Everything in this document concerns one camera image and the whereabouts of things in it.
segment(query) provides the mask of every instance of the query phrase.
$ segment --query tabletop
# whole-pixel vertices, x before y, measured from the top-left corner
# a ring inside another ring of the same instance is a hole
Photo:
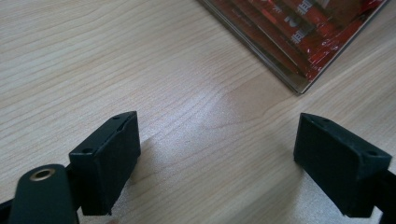
[[[81,223],[377,223],[343,217],[292,152],[305,112],[395,156],[395,11],[297,96],[194,0],[1,1],[0,200],[135,110],[134,172]]]

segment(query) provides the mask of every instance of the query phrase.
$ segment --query black object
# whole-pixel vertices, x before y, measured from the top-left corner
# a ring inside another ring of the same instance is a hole
[[[396,223],[396,176],[391,156],[340,125],[302,114],[294,159],[348,217],[370,217],[376,205],[383,220]]]
[[[136,112],[109,119],[70,152],[70,165],[45,165],[23,175],[15,199],[0,204],[0,223],[78,223],[111,214],[140,156]]]

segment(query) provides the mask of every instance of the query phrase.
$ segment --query snack package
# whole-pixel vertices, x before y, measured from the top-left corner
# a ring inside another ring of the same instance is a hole
[[[199,0],[304,93],[387,0]]]

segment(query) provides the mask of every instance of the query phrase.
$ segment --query light wood surface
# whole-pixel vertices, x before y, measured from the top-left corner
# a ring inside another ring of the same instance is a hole
[[[395,11],[296,96],[194,0],[0,1],[0,200],[136,110],[134,173],[81,223],[377,223],[343,217],[292,151],[307,112],[395,156]]]

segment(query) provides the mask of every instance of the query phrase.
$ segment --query wood grain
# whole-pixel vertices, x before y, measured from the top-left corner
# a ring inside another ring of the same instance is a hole
[[[137,167],[113,216],[81,223],[377,223],[343,217],[292,151],[307,112],[395,156],[395,10],[298,97],[193,0],[1,1],[0,200],[136,110]]]

